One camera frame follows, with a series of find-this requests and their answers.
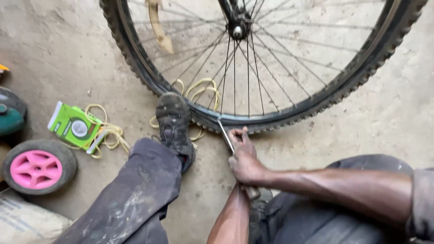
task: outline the wheel hub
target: wheel hub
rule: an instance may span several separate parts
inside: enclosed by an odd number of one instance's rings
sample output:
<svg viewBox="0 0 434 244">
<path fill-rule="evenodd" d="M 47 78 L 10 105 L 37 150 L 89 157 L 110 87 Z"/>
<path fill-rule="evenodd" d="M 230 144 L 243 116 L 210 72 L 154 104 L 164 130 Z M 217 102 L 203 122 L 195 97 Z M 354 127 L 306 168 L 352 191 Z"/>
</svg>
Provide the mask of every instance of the wheel hub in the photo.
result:
<svg viewBox="0 0 434 244">
<path fill-rule="evenodd" d="M 227 25 L 230 37 L 234 40 L 247 38 L 250 34 L 251 22 L 251 17 L 247 11 L 244 10 L 243 13 L 238 14 L 235 20 Z"/>
</svg>

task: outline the trouser leg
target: trouser leg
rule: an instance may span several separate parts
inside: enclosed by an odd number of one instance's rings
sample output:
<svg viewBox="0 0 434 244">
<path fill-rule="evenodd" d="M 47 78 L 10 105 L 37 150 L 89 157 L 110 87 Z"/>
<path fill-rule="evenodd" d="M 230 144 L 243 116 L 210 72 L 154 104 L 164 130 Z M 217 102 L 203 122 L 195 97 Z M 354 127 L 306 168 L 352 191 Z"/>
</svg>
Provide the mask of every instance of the trouser leg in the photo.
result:
<svg viewBox="0 0 434 244">
<path fill-rule="evenodd" d="M 328 168 L 387 170 L 411 175 L 413 169 L 404 161 L 387 155 L 362 155 L 336 161 Z M 307 243 L 394 243 L 382 224 L 333 204 L 281 192 L 266 207 L 262 221 L 262 244 L 288 239 L 294 244 Z"/>
<path fill-rule="evenodd" d="M 118 176 L 55 244 L 166 244 L 160 220 L 180 187 L 181 162 L 175 154 L 140 139 Z"/>
</svg>

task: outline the person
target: person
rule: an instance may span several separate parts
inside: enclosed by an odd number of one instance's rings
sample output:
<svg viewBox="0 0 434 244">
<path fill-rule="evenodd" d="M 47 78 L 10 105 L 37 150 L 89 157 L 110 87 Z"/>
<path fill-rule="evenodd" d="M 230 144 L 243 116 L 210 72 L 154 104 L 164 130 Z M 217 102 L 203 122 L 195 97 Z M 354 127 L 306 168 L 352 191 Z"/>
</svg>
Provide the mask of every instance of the person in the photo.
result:
<svg viewBox="0 0 434 244">
<path fill-rule="evenodd" d="M 195 159 L 188 137 L 189 108 L 166 93 L 156 109 L 160 143 L 143 138 L 118 176 L 55 244 L 166 244 L 168 205 L 179 195 L 181 174 Z M 238 182 L 261 187 L 247 199 L 233 188 L 207 244 L 399 244 L 434 240 L 431 170 L 413 170 L 386 155 L 343 159 L 325 169 L 273 171 L 256 158 L 247 129 L 229 132 Z M 272 197 L 270 188 L 279 189 Z"/>
</svg>

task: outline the sleeve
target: sleeve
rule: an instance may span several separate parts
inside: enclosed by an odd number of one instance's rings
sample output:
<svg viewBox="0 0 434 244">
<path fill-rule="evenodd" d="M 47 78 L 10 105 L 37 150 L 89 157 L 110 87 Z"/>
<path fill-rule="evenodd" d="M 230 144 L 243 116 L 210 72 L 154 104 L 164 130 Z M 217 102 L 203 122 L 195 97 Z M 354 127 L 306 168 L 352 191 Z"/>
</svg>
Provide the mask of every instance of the sleeve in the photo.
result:
<svg viewBox="0 0 434 244">
<path fill-rule="evenodd" d="M 434 168 L 414 171 L 412 215 L 406 227 L 409 237 L 434 241 Z"/>
</svg>

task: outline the forearm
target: forearm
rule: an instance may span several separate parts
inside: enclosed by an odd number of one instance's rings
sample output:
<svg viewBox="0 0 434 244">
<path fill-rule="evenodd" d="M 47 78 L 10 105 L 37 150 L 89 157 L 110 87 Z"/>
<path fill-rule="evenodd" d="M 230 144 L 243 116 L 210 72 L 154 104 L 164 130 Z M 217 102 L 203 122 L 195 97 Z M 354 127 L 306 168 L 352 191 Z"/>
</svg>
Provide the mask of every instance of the forearm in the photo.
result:
<svg viewBox="0 0 434 244">
<path fill-rule="evenodd" d="M 246 244 L 249 240 L 250 202 L 235 185 L 222 212 L 211 229 L 207 244 Z"/>
<path fill-rule="evenodd" d="M 269 171 L 258 186 L 292 192 L 347 207 L 394 225 L 411 214 L 411 178 L 388 171 L 323 169 Z"/>
</svg>

